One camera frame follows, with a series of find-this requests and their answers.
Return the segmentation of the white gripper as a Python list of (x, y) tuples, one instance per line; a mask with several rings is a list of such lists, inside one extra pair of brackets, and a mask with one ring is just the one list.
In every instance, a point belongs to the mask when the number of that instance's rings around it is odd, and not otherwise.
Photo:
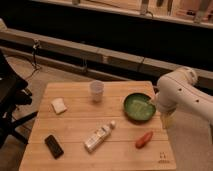
[[(155, 105), (155, 99), (150, 99), (148, 102), (150, 104)], [(162, 127), (164, 129), (168, 129), (172, 125), (172, 122), (173, 122), (173, 113), (174, 113), (173, 110), (165, 111), (165, 112), (161, 113)]]

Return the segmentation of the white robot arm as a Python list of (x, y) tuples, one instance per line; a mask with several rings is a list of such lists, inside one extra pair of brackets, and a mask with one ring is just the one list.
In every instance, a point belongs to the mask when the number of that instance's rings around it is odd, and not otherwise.
[(197, 81), (198, 75), (190, 67), (180, 67), (158, 79), (158, 92), (152, 102), (161, 113), (164, 128), (169, 126), (178, 105), (192, 110), (213, 126), (213, 96), (195, 88)]

